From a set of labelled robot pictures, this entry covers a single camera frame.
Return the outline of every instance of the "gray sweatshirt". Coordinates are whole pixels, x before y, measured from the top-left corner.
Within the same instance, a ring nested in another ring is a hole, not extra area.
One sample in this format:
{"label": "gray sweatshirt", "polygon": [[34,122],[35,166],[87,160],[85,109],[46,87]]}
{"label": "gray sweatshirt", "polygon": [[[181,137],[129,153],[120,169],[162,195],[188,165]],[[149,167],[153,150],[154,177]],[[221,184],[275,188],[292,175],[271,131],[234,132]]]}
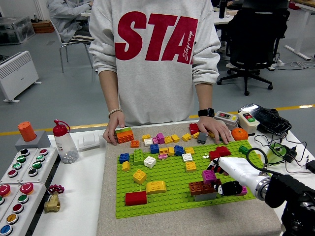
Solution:
{"label": "gray sweatshirt", "polygon": [[82,27],[75,21],[77,16],[90,9],[88,2],[75,4],[67,0],[48,0],[47,8],[52,23],[63,43],[67,43]]}
{"label": "gray sweatshirt", "polygon": [[95,0],[89,28],[94,67],[117,73],[127,125],[187,119],[194,86],[219,75],[210,0]]}

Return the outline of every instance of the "hand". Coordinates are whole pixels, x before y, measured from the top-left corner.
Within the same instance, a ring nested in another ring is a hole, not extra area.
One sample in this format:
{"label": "hand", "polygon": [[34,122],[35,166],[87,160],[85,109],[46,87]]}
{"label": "hand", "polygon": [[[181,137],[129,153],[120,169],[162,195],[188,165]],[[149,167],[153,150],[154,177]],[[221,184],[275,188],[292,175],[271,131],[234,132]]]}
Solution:
{"label": "hand", "polygon": [[220,143],[219,134],[225,144],[228,144],[228,142],[231,141],[231,134],[227,126],[212,117],[200,117],[197,125],[202,133],[208,133],[208,131],[211,131],[215,135],[217,144]]}
{"label": "hand", "polygon": [[103,134],[103,138],[110,144],[117,145],[114,134],[118,125],[120,128],[125,127],[125,115],[121,111],[114,112],[110,115],[108,125]]}

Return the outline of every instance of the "white heater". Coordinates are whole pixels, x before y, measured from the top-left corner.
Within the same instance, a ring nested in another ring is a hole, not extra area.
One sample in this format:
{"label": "white heater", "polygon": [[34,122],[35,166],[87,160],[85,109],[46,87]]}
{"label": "white heater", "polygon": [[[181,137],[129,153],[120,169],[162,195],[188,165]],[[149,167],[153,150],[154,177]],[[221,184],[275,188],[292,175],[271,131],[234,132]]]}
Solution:
{"label": "white heater", "polygon": [[4,102],[19,102],[14,98],[37,82],[33,60],[29,51],[20,52],[0,63],[0,87],[6,98]]}

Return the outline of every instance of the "black office chair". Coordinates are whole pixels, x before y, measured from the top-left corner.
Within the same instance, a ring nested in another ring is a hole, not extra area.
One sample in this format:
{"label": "black office chair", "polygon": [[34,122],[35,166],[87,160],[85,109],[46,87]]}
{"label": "black office chair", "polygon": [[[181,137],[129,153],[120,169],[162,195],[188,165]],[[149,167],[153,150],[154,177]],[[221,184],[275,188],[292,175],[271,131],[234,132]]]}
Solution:
{"label": "black office chair", "polygon": [[290,12],[276,7],[249,8],[244,7],[244,4],[227,24],[226,55],[230,56],[230,63],[237,68],[229,69],[227,72],[229,76],[219,79],[217,84],[221,85],[223,80],[244,77],[244,95],[248,96],[250,93],[247,91],[248,78],[268,83],[268,89],[273,89],[271,81],[259,76],[259,70],[274,63],[279,40],[284,37],[287,29],[286,22]]}

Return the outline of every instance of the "bracelet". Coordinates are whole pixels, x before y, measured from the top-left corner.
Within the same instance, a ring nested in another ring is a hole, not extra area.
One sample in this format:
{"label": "bracelet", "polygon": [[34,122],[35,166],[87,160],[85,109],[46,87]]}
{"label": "bracelet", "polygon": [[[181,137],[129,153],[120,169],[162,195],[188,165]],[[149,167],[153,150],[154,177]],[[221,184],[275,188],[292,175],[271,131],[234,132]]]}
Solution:
{"label": "bracelet", "polygon": [[113,114],[114,112],[123,112],[122,109],[117,108],[117,109],[113,109],[108,113],[108,118],[110,117],[111,114]]}

